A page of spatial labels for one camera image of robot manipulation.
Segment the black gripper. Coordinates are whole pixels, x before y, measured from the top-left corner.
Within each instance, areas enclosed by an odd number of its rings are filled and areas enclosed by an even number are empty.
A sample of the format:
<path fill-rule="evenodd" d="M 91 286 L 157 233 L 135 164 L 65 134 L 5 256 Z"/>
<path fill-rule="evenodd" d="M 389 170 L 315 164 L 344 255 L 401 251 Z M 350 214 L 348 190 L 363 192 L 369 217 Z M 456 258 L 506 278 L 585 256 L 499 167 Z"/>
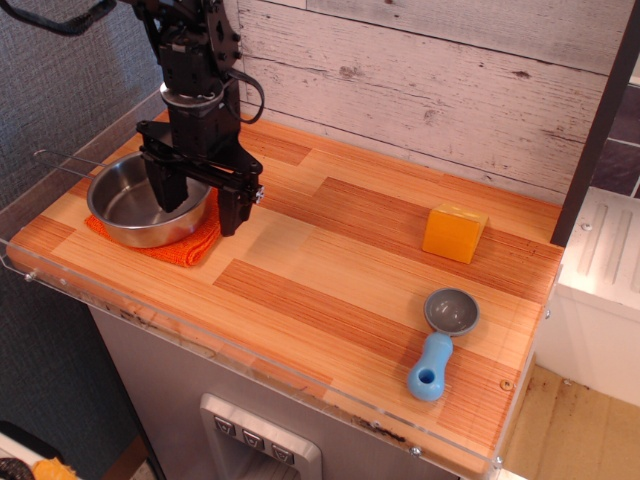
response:
<path fill-rule="evenodd" d="M 217 94 L 187 96 L 160 87 L 169 121 L 141 121 L 141 152 L 147 178 L 160 208 L 176 210 L 187 198 L 187 178 L 218 190 L 223 237 L 233 236 L 264 196 L 262 165 L 239 143 L 240 92 L 225 84 Z"/>

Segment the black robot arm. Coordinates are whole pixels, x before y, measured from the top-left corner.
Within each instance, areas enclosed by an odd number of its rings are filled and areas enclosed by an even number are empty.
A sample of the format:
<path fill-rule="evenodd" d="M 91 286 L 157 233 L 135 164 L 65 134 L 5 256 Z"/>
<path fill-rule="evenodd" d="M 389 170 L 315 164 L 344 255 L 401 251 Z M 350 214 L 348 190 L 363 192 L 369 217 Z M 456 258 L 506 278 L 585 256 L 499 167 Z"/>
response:
<path fill-rule="evenodd" d="M 47 205 L 91 168 L 115 238 L 176 241 L 211 215 L 232 235 L 259 200 L 237 36 L 219 1 L 1 5 L 1 200 Z"/>

